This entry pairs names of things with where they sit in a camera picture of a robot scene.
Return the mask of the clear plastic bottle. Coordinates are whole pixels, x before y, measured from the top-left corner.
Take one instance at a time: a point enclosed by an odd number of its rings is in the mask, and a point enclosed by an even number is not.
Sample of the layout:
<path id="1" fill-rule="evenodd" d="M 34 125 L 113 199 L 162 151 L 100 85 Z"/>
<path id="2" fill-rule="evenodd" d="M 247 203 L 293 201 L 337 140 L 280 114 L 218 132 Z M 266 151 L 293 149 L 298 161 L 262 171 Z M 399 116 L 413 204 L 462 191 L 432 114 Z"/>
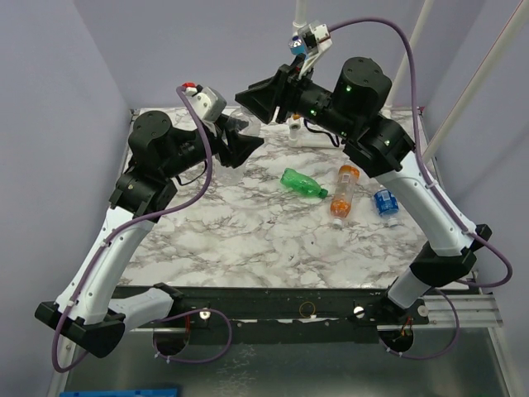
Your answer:
<path id="1" fill-rule="evenodd" d="M 260 121 L 247 109 L 237 108 L 223 123 L 222 132 L 228 149 L 228 165 L 221 159 L 217 161 L 216 178 L 220 184 L 237 185 L 245 172 L 247 159 L 259 147 Z"/>

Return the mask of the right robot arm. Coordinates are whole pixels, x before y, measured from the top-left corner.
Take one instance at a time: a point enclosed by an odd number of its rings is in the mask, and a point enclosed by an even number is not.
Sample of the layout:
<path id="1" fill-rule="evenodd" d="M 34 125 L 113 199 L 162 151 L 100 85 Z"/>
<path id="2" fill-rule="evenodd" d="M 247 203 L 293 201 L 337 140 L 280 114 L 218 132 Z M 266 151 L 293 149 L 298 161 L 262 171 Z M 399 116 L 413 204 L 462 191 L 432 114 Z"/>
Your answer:
<path id="1" fill-rule="evenodd" d="M 417 163 L 412 138 L 380 114 L 392 82 L 377 63 L 349 58 L 329 91 L 301 73 L 302 62 L 297 56 L 292 64 L 281 65 L 274 76 L 250 85 L 235 100 L 263 123 L 283 123 L 298 114 L 340 137 L 350 160 L 394 194 L 422 229 L 427 243 L 379 306 L 386 322 L 400 323 L 430 288 L 469 274 L 475 252 L 492 232 L 462 214 Z"/>

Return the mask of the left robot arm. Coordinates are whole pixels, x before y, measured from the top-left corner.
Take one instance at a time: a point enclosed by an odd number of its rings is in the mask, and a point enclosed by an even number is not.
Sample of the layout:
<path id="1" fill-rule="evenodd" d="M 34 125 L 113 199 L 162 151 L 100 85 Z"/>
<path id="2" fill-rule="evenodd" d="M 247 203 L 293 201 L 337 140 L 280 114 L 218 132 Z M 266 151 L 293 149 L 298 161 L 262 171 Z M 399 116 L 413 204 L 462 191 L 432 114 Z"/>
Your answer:
<path id="1" fill-rule="evenodd" d="M 207 163 L 205 143 L 197 130 L 174 127 L 168 114 L 151 110 L 136 119 L 128 144 L 129 166 L 116 183 L 88 256 L 64 292 L 35 312 L 98 358 L 112 352 L 125 332 L 155 320 L 173 327 L 192 308 L 183 293 L 164 283 L 126 299 L 112 295 L 132 254 L 176 195 L 179 176 Z"/>

